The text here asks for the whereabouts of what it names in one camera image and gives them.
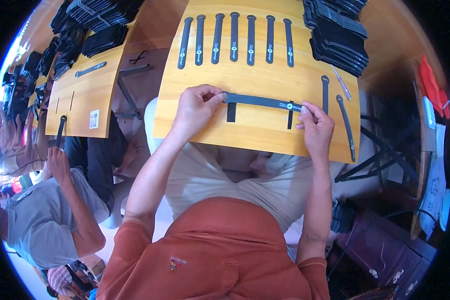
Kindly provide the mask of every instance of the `black wire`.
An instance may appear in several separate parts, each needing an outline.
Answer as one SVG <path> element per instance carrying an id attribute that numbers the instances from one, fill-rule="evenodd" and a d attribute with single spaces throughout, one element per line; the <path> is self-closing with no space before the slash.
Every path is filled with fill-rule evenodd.
<path id="1" fill-rule="evenodd" d="M 131 63 L 132 65 L 136 64 L 139 60 L 144 59 L 145 55 L 142 56 L 143 54 L 147 54 L 147 50 L 144 50 L 140 53 L 140 55 L 137 56 L 137 58 L 135 59 L 129 59 L 128 62 Z"/>
<path id="2" fill-rule="evenodd" d="M 28 166 L 28 165 L 30 165 L 30 164 L 33 164 L 33 163 L 35 163 L 35 162 L 37 162 L 37 161 L 47 161 L 47 160 L 46 160 L 46 159 L 35 159 L 35 160 L 33 160 L 33 161 L 30 161 L 29 163 L 26 163 L 25 165 L 22 165 L 21 167 L 19 167 L 18 169 L 16 169 L 16 170 L 13 171 L 13 172 L 6 173 L 6 174 L 0 174 L 0 176 L 9 176 L 10 174 L 13 174 L 13 173 L 15 173 L 16 171 L 18 171 L 18 170 L 20 170 L 20 169 L 23 169 L 24 167 L 26 167 L 26 166 Z"/>
<path id="3" fill-rule="evenodd" d="M 408 212 L 420 212 L 420 213 L 425 213 L 425 214 L 428 215 L 430 218 L 432 218 L 433 223 L 434 223 L 435 225 L 438 224 L 438 220 L 436 220 L 436 219 L 432 216 L 432 214 L 429 213 L 428 211 L 425 211 L 425 210 L 423 210 L 423 209 L 418 209 L 418 208 L 409 208 L 409 209 L 404 209 L 404 210 L 401 210 L 401 211 L 398 211 L 398 212 L 395 212 L 395 213 L 390 213 L 390 214 L 388 214 L 388 215 L 386 215 L 386 216 L 384 216 L 384 217 L 378 219 L 377 221 L 375 221 L 373 224 L 371 224 L 370 226 L 368 226 L 367 228 L 365 228 L 362 232 L 360 232 L 360 233 L 358 233 L 358 234 L 360 235 L 360 234 L 365 233 L 365 232 L 368 231 L 370 228 L 372 228 L 372 227 L 374 227 L 375 225 L 377 225 L 382 219 L 387 219 L 387 218 L 390 218 L 390 217 L 393 217 L 393 216 L 396 216 L 396 215 L 400 215 L 400 214 L 403 214 L 403 213 L 408 213 Z M 338 258 L 337 262 L 336 262 L 335 265 L 331 268 L 330 273 L 328 273 L 327 281 L 330 281 L 330 276 L 332 275 L 333 271 L 335 270 L 335 267 L 337 267 L 338 263 L 340 262 L 340 260 L 343 258 L 344 255 L 345 255 L 345 250 L 343 250 L 343 252 L 342 252 L 342 254 L 340 255 L 340 257 Z"/>

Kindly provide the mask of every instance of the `orange polo shirt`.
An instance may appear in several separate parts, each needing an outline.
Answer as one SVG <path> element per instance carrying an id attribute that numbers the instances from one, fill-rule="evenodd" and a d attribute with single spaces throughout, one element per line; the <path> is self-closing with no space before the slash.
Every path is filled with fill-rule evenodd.
<path id="1" fill-rule="evenodd" d="M 114 243 L 99 300 L 330 299 L 326 260 L 296 265 L 274 217 L 243 200 L 200 201 L 155 243 L 128 221 Z"/>

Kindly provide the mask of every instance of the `pen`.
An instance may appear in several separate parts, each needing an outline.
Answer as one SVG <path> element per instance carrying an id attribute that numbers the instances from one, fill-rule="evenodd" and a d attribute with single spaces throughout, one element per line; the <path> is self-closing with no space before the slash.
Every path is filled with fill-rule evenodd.
<path id="1" fill-rule="evenodd" d="M 345 96 L 348 100 L 352 100 L 352 96 L 350 95 L 350 92 L 348 92 L 348 88 L 345 85 L 345 82 L 342 80 L 342 77 L 340 77 L 340 75 L 338 75 L 337 70 L 335 69 L 335 67 L 330 64 L 330 66 L 332 67 L 333 71 L 335 72 L 335 75 L 337 75 L 338 81 L 340 81 L 340 84 L 342 85 L 342 89 L 345 92 Z"/>

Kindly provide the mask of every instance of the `drawer handle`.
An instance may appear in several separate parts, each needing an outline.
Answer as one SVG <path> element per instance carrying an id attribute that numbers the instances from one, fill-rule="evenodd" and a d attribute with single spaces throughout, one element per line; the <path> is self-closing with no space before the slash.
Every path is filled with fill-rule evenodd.
<path id="1" fill-rule="evenodd" d="M 393 276 L 393 284 L 397 283 L 398 279 L 400 279 L 403 273 L 404 273 L 403 269 L 395 273 L 395 276 Z"/>
<path id="2" fill-rule="evenodd" d="M 370 270 L 368 270 L 368 272 L 369 272 L 370 274 L 372 274 L 372 276 L 373 276 L 374 278 L 378 278 L 378 272 L 377 272 L 377 270 L 375 270 L 375 269 L 370 269 Z"/>
<path id="3" fill-rule="evenodd" d="M 405 296 L 408 296 L 408 294 L 410 294 L 410 292 L 413 290 L 413 288 L 417 285 L 417 281 L 415 280 L 415 282 L 411 283 L 408 288 L 406 289 L 405 292 Z"/>

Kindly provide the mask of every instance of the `gray shirt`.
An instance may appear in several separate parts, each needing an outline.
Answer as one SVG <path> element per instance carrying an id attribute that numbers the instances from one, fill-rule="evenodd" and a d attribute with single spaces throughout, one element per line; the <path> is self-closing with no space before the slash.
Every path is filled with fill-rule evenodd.
<path id="1" fill-rule="evenodd" d="M 97 223 L 102 223 L 109 216 L 107 206 L 87 183 L 79 168 L 70 169 L 70 173 L 78 194 Z M 72 238 L 77 225 L 72 209 L 54 178 L 14 195 L 7 201 L 6 210 L 6 243 L 30 265 L 51 269 L 79 258 Z"/>

